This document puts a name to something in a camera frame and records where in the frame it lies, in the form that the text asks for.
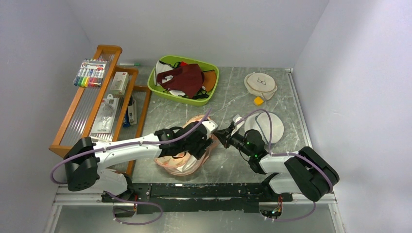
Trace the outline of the wooden tiered rack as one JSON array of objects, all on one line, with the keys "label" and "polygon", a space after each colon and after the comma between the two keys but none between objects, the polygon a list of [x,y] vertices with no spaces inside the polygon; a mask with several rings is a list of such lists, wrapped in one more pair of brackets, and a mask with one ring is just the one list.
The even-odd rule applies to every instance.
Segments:
[{"label": "wooden tiered rack", "polygon": [[[60,157],[64,157],[80,138],[91,134],[101,100],[109,94],[112,78],[116,72],[120,71],[130,75],[126,94],[120,97],[112,131],[108,134],[97,134],[96,137],[110,141],[120,141],[142,136],[151,91],[145,85],[136,84],[139,74],[137,68],[119,66],[117,64],[121,53],[122,48],[116,45],[99,45],[97,47],[94,59],[107,60],[109,62],[104,74],[103,84],[100,88],[79,87],[77,89],[58,133],[49,147],[50,151]],[[134,99],[137,104],[137,124],[124,128],[122,120],[125,117],[130,99]]]}]

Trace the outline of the pink floral laundry bag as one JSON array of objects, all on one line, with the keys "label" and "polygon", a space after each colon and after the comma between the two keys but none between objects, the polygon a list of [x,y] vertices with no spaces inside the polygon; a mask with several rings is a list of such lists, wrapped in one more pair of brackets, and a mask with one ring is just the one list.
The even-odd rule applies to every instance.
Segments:
[{"label": "pink floral laundry bag", "polygon": [[[189,125],[190,123],[194,123],[195,126],[202,120],[204,116],[203,115],[198,115],[193,118],[191,118],[189,121],[186,122],[186,124],[183,127]],[[187,133],[183,134],[182,137],[187,136],[191,132],[193,132],[196,128],[193,127],[190,129]],[[206,160],[210,157],[211,151],[218,145],[218,141],[216,137],[207,131],[207,135],[213,139],[212,145],[206,149],[206,152],[203,154],[203,156],[197,160],[194,156],[190,154],[184,155],[183,153],[178,154],[178,157],[172,158],[171,156],[166,156],[166,157],[158,157],[155,158],[154,161],[157,165],[163,167],[168,173],[175,175],[175,176],[186,176],[189,174],[194,173],[196,170],[198,170],[205,162]]]}]

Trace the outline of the white small carton box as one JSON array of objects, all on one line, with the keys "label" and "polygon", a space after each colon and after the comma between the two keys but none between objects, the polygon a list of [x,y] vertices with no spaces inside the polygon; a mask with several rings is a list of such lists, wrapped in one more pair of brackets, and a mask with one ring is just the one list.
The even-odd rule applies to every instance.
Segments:
[{"label": "white small carton box", "polygon": [[128,82],[129,74],[127,72],[116,72],[110,86],[110,93],[112,95],[124,95]]}]

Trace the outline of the white black-trimmed garment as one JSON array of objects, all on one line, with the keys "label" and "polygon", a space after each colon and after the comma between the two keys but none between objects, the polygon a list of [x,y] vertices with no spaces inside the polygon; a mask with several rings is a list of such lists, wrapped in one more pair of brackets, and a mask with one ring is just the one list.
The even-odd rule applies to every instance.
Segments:
[{"label": "white black-trimmed garment", "polygon": [[157,61],[155,66],[155,73],[154,73],[154,83],[156,86],[161,86],[161,84],[171,80],[173,78],[172,75],[166,76],[162,78],[160,82],[157,81],[157,76],[159,73],[167,72],[170,70],[174,70],[174,67],[170,64],[164,63],[162,61]]}]

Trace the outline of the beige round laundry bag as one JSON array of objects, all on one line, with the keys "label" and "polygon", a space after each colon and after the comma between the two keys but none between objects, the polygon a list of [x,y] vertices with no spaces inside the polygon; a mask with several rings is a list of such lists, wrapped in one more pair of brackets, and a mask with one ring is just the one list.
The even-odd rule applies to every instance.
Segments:
[{"label": "beige round laundry bag", "polygon": [[245,76],[244,85],[249,94],[270,100],[278,87],[273,77],[265,73],[251,73]]}]

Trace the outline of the green plastic basin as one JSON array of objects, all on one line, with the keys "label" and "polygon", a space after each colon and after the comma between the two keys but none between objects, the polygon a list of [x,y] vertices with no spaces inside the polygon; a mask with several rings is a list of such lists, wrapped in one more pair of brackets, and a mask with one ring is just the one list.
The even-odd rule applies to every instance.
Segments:
[{"label": "green plastic basin", "polygon": [[207,95],[206,98],[199,98],[199,99],[193,100],[187,97],[175,96],[171,94],[170,92],[167,92],[166,89],[161,87],[161,85],[155,84],[155,78],[156,78],[157,73],[156,73],[156,67],[154,67],[147,81],[148,88],[154,94],[160,97],[166,98],[168,100],[173,100],[179,103],[184,103],[184,104],[189,104],[189,105],[194,105],[194,106],[204,106],[210,101],[211,97],[213,96],[216,90],[216,86],[219,81],[219,75],[220,75],[220,71],[215,65],[207,63],[207,62],[195,60],[192,58],[175,56],[175,55],[166,55],[160,58],[158,62],[168,64],[172,67],[177,67],[179,62],[186,63],[186,64],[198,64],[200,69],[203,72],[208,73],[208,72],[214,71],[216,75],[216,81],[215,81],[215,84],[213,85],[213,88],[206,92],[206,95]]}]

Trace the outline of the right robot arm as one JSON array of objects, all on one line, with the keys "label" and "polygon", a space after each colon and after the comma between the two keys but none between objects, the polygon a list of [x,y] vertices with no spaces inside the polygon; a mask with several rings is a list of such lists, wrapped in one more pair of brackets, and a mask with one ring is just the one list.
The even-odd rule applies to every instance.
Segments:
[{"label": "right robot arm", "polygon": [[255,173],[267,175],[262,182],[262,195],[268,201],[283,193],[300,193],[316,202],[331,193],[340,180],[336,170],[311,147],[270,154],[259,131],[250,129],[241,135],[234,122],[214,132],[214,136],[225,148],[233,146],[244,154]]}]

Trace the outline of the blue white item on rack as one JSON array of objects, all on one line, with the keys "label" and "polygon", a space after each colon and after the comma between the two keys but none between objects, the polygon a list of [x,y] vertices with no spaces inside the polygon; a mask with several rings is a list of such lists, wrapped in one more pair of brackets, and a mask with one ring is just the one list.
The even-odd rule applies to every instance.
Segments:
[{"label": "blue white item on rack", "polygon": [[137,124],[137,104],[136,100],[131,97],[128,102],[126,114],[122,121],[122,126],[128,128],[131,125]]}]

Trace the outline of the green capped marker pen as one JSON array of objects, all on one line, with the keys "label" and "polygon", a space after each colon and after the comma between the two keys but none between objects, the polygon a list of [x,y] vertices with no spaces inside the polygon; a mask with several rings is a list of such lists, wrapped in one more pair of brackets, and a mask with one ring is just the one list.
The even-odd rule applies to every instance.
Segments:
[{"label": "green capped marker pen", "polygon": [[140,63],[119,63],[119,66],[122,67],[138,67]]}]

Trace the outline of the maroon cloth garment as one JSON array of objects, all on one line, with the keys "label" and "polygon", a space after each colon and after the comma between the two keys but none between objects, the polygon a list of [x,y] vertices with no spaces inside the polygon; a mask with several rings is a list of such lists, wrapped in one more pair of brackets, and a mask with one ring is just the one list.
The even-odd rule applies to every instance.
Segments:
[{"label": "maroon cloth garment", "polygon": [[204,75],[198,64],[189,64],[157,74],[156,80],[168,91],[181,91],[192,99],[203,86]]}]

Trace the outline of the orange cloth in basin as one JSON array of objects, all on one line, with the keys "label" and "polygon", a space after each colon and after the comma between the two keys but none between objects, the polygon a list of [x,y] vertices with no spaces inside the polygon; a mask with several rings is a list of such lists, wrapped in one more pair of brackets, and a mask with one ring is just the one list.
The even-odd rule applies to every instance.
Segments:
[{"label": "orange cloth in basin", "polygon": [[209,70],[209,71],[205,71],[203,72],[204,75],[204,82],[202,84],[202,88],[208,92],[210,90],[212,90],[216,84],[216,80],[217,80],[217,75],[215,70]]}]

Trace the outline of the colour marker pen pack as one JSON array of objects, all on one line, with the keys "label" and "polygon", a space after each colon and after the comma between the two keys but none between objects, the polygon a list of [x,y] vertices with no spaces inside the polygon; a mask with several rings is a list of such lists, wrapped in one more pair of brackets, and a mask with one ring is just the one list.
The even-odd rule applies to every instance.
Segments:
[{"label": "colour marker pen pack", "polygon": [[108,63],[107,60],[84,59],[72,84],[81,88],[101,87]]}]

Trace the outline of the white mesh round laundry bag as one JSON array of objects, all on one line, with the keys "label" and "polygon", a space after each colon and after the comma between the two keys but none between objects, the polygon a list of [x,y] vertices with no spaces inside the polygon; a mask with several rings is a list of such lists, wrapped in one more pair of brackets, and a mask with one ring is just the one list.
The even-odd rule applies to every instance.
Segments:
[{"label": "white mesh round laundry bag", "polygon": [[257,130],[266,145],[277,143],[283,136],[285,127],[281,119],[269,112],[254,113],[244,123],[244,130]]}]

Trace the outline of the white pipe along wall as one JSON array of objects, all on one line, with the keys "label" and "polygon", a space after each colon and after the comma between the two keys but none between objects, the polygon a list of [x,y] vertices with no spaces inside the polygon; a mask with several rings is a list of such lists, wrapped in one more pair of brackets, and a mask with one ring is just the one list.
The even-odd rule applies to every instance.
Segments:
[{"label": "white pipe along wall", "polygon": [[306,121],[305,121],[305,118],[304,118],[304,114],[303,114],[303,111],[302,111],[302,108],[301,108],[301,105],[300,105],[300,100],[299,100],[299,96],[298,96],[298,93],[297,93],[297,89],[296,89],[296,86],[295,86],[295,83],[294,83],[294,80],[293,80],[292,71],[293,71],[292,68],[286,68],[285,69],[286,75],[289,79],[290,88],[291,88],[291,91],[293,93],[293,99],[295,101],[295,107],[296,107],[296,110],[298,112],[299,121],[301,123],[302,131],[303,131],[303,135],[304,135],[304,140],[305,140],[307,146],[313,147],[312,141],[311,141],[311,138],[310,138],[310,135],[309,135],[309,131],[308,131],[308,128],[307,128],[307,124],[306,124]]}]

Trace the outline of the yellow small block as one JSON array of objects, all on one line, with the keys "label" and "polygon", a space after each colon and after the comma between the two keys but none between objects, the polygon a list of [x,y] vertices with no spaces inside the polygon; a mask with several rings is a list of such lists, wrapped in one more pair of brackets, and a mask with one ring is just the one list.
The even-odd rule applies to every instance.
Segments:
[{"label": "yellow small block", "polygon": [[262,99],[261,97],[256,97],[253,100],[253,103],[254,103],[255,106],[261,106],[264,102],[265,102],[265,100]]}]

